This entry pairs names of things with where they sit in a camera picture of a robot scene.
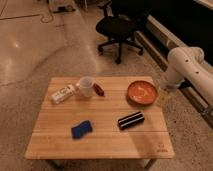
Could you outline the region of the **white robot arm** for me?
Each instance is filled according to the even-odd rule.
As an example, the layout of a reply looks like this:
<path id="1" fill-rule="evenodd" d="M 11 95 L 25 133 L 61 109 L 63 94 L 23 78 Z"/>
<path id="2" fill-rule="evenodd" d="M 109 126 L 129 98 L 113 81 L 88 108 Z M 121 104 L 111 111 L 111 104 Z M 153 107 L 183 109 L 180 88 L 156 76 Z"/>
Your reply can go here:
<path id="1" fill-rule="evenodd" d="M 213 107 L 213 73 L 201 65 L 204 56 L 204 51 L 200 47 L 171 49 L 167 56 L 167 69 L 161 77 L 160 88 L 167 92 L 174 92 L 186 79 Z"/>

